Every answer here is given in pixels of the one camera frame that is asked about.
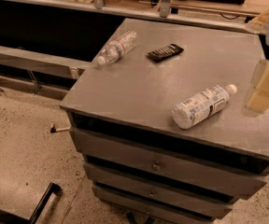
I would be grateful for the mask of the blue labelled plastic bottle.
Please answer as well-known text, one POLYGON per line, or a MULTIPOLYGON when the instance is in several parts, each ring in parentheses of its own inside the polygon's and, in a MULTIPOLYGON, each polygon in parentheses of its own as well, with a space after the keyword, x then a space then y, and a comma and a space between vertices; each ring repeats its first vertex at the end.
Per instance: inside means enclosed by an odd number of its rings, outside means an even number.
POLYGON ((236 93, 237 87, 234 84, 209 87, 175 105, 172 109, 173 120, 179 128, 188 130, 220 112, 236 93))

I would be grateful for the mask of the clear water bottle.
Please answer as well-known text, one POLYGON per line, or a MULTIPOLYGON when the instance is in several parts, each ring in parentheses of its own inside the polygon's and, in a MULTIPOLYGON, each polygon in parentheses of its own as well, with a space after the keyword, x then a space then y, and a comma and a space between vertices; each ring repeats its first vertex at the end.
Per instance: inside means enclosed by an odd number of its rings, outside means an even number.
POLYGON ((100 65, 115 63, 136 46, 137 38, 136 31, 127 31, 111 40, 101 49, 97 62, 100 65))

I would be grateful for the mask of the grey drawer cabinet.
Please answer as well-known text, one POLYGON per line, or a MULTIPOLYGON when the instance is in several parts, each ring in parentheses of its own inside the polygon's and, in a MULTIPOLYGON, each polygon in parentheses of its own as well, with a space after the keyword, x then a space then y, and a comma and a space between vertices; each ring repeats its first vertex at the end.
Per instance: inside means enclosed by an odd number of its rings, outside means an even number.
POLYGON ((254 116, 244 107, 263 51, 256 35, 127 19, 137 46, 124 58, 85 70, 61 107, 71 131, 102 133, 175 154, 211 161, 265 180, 269 175, 269 110, 254 116), (176 44, 177 56, 154 62, 148 53, 176 44), (219 113, 183 130, 174 105, 213 85, 237 93, 219 113))

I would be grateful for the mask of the middle grey drawer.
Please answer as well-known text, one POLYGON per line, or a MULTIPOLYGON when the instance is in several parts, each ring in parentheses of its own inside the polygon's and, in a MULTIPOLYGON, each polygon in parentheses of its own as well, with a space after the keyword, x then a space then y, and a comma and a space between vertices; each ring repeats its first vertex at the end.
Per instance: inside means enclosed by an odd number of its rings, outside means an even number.
POLYGON ((120 193, 145 199, 195 217, 222 219, 232 211, 230 204, 221 203, 185 190, 168 187, 146 178, 86 162, 87 177, 95 184, 120 193))

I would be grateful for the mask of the grey drawer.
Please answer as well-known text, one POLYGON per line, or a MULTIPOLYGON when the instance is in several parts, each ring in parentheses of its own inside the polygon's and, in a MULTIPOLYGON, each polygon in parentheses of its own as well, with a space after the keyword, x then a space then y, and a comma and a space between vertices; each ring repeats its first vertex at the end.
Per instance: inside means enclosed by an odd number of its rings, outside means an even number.
POLYGON ((137 212, 160 218, 174 224, 214 224, 212 221, 186 214, 160 204, 145 201, 132 195, 124 194, 101 186, 92 186, 94 195, 100 200, 115 203, 137 212))
POLYGON ((230 204, 221 203, 185 190, 168 187, 146 178, 86 162, 87 177, 95 184, 120 193, 145 199, 195 217, 222 219, 232 211, 230 204))
POLYGON ((246 200, 266 185, 257 175, 158 147, 76 128, 71 136, 91 162, 225 203, 246 200))

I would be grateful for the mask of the bottom grey drawer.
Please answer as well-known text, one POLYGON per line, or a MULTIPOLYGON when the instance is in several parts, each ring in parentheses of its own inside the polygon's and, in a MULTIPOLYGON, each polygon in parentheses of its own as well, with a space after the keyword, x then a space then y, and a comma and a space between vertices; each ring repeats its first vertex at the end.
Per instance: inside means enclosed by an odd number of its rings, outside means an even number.
POLYGON ((101 186, 92 186, 94 195, 100 200, 115 203, 137 212, 160 218, 174 224, 214 224, 212 221, 186 214, 160 204, 145 201, 132 195, 124 194, 101 186))

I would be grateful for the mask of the top grey drawer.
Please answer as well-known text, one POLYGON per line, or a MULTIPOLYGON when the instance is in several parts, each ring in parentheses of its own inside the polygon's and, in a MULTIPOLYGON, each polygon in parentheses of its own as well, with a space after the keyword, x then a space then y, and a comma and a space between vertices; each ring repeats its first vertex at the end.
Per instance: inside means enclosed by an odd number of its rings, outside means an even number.
POLYGON ((225 203, 246 200, 266 185, 257 175, 158 147, 76 128, 71 136, 91 162, 225 203))

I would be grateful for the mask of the grey bench beam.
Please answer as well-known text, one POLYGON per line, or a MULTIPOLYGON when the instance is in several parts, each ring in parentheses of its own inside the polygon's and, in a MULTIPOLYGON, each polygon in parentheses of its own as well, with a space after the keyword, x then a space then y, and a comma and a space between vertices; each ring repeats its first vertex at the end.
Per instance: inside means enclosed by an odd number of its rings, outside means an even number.
POLYGON ((78 79, 92 65, 90 62, 3 46, 0 46, 0 64, 73 79, 78 79))

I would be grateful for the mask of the grey metal rail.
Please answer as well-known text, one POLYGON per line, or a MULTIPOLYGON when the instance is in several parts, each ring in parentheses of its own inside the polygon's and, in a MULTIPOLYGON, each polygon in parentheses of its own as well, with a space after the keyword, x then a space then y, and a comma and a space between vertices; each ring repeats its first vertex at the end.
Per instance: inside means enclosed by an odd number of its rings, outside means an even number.
POLYGON ((16 2, 21 4, 32 4, 45 7, 60 7, 72 10, 81 10, 94 13, 103 13, 110 15, 122 16, 125 18, 140 19, 146 21, 162 21, 167 23, 190 25, 204 28, 212 28, 224 31, 232 31, 245 33, 245 25, 243 23, 234 23, 227 21, 211 21, 203 18, 184 17, 177 14, 169 14, 166 18, 162 17, 159 12, 133 10, 124 7, 103 7, 96 8, 94 4, 76 3, 64 0, 1 0, 16 2))

